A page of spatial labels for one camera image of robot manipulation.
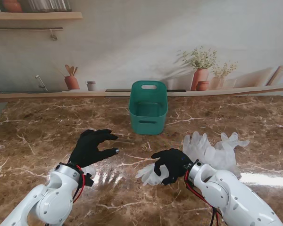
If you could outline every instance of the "brown marble surface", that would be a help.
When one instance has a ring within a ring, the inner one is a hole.
[[[109,128],[117,141],[100,148],[121,152],[95,164],[94,186],[74,204],[67,226],[209,225],[211,209],[185,189],[142,186],[137,171],[150,156],[183,137],[237,132],[250,140],[236,148],[241,181],[249,185],[283,222],[283,97],[171,97],[166,126],[158,136],[134,134],[128,98],[22,99],[8,103],[0,117],[0,223],[36,185],[47,183],[57,163],[66,162],[81,132]],[[34,226],[41,222],[30,219]]]

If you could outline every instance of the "black gloved hand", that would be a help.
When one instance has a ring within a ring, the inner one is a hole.
[[[184,176],[186,170],[183,168],[183,166],[192,162],[185,153],[174,148],[154,153],[151,158],[160,158],[155,162],[154,167],[154,172],[158,176],[161,175],[159,169],[161,165],[165,165],[169,171],[169,177],[162,181],[164,185],[174,183],[178,177]]]
[[[118,148],[110,148],[99,151],[98,145],[105,140],[116,140],[118,136],[111,134],[109,129],[100,129],[93,131],[88,129],[84,131],[72,151],[68,163],[79,165],[81,168],[93,163],[109,158],[118,152]]]

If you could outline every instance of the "green storage bin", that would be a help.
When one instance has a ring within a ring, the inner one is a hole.
[[[160,81],[135,82],[131,89],[129,110],[135,133],[160,134],[164,130],[168,111],[166,85]]]

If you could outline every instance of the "red wire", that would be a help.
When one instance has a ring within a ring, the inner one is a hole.
[[[190,190],[191,192],[193,192],[193,193],[194,193],[197,197],[199,197],[201,200],[203,200],[205,203],[207,203],[210,207],[212,207],[212,206],[203,198],[202,195],[200,195],[200,194],[199,194],[198,192],[196,192],[193,188],[191,188],[191,186],[190,186],[188,183],[186,183],[186,181],[188,181],[188,174],[189,174],[189,171],[186,171],[185,176],[184,176],[184,181],[185,181],[185,184],[187,185],[187,187],[189,188],[189,190]],[[219,226],[218,221],[219,221],[219,215],[218,215],[218,212],[216,211],[216,226]]]
[[[79,165],[77,165],[77,168],[79,168],[80,171],[83,171],[82,168],[81,168]],[[81,194],[82,194],[82,192],[83,192],[83,189],[84,189],[84,186],[85,186],[85,176],[84,176],[84,173],[82,174],[82,177],[83,177],[82,189],[81,189],[79,195],[77,196],[77,198],[74,200],[74,203],[75,203],[75,201],[78,200],[78,198],[81,196]]]

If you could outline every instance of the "painted kitchen backdrop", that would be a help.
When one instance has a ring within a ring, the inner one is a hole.
[[[59,8],[50,0],[0,0],[2,12],[83,14],[0,21],[0,27],[63,28],[0,31],[0,92],[130,89],[138,80],[200,94],[283,88],[283,0],[63,2]],[[264,93],[272,94],[283,91]]]

